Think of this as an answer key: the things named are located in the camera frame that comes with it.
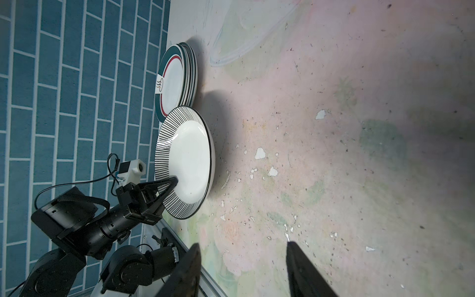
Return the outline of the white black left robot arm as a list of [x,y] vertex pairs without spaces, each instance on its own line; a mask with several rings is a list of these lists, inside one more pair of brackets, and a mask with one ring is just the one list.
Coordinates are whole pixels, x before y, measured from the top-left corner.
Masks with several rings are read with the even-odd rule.
[[[57,248],[37,261],[20,296],[68,296],[87,257],[103,260],[113,244],[122,244],[137,225],[155,225],[162,219],[164,200],[177,184],[175,176],[128,183],[118,188],[115,207],[73,187],[36,210],[31,220]],[[166,244],[145,252],[137,246],[122,246],[110,256],[93,296],[131,296],[140,286],[172,274],[178,261],[175,248]]]

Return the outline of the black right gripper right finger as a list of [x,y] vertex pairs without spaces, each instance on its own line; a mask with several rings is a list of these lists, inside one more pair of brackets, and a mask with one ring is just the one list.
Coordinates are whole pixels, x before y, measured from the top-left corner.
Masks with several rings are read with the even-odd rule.
[[294,241],[286,247],[286,267],[291,297],[337,297],[335,291]]

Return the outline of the white plate black striped rim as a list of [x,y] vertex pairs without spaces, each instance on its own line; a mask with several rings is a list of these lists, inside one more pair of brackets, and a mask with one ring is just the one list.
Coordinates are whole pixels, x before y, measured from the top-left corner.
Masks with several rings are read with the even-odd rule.
[[208,196],[215,176],[214,141],[203,117],[188,106],[178,106],[165,118],[155,146],[155,179],[178,179],[163,201],[167,212],[185,220]]

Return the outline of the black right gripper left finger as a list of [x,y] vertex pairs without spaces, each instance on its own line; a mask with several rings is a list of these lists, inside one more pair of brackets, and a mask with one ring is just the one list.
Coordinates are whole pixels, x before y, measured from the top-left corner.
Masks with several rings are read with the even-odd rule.
[[201,276],[201,253],[193,244],[181,258],[173,273],[155,295],[156,297],[197,297]]

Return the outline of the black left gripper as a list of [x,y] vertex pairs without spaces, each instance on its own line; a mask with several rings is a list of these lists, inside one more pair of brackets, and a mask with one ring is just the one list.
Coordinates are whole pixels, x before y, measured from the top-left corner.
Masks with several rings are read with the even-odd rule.
[[163,218],[163,201],[177,184],[176,176],[147,183],[128,183],[116,189],[116,196],[126,219],[155,225]]

